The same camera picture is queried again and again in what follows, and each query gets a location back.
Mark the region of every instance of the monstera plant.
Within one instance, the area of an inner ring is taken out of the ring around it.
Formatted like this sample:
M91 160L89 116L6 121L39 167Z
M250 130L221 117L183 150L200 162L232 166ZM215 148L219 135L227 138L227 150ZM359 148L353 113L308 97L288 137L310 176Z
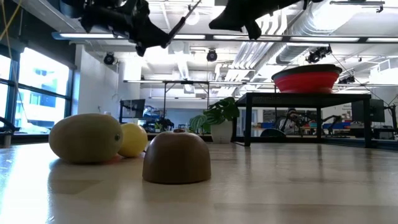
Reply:
M198 115L190 120L193 132L211 130L213 142L227 143L232 136L232 120L239 117L239 109L233 97L227 97L209 106L203 115Z

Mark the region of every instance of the brown dome object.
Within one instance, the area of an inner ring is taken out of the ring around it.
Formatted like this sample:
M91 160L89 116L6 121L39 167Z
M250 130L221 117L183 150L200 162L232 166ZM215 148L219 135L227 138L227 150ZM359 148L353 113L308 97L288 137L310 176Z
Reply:
M59 121L50 132L51 150L61 159L85 164L105 162L120 150L123 132L109 115L79 114Z
M211 177L207 144L192 133L167 131L150 142L142 178L158 184L190 184Z

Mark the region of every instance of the white flower pot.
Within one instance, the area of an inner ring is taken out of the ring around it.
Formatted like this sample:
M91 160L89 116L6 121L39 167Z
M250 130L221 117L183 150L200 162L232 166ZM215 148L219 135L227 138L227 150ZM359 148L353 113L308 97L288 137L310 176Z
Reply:
M232 121L224 121L221 124L211 125L211 138L213 143L227 144L232 138Z

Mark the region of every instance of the computer monitor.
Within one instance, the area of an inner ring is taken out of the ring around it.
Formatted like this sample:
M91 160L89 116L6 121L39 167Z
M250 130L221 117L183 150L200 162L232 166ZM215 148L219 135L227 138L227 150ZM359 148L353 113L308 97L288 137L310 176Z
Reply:
M123 118L142 118L145 108L145 99L142 100L122 100Z
M357 101L351 104L353 111L353 121L363 121L363 101ZM382 100L370 99L371 121L385 122L384 102Z

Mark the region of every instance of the red bowl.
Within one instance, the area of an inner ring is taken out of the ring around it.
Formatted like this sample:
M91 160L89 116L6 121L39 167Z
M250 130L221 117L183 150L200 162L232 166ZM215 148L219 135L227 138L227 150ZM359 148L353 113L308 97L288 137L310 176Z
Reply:
M336 65L305 65L283 70L271 78L281 93L332 93L342 71Z

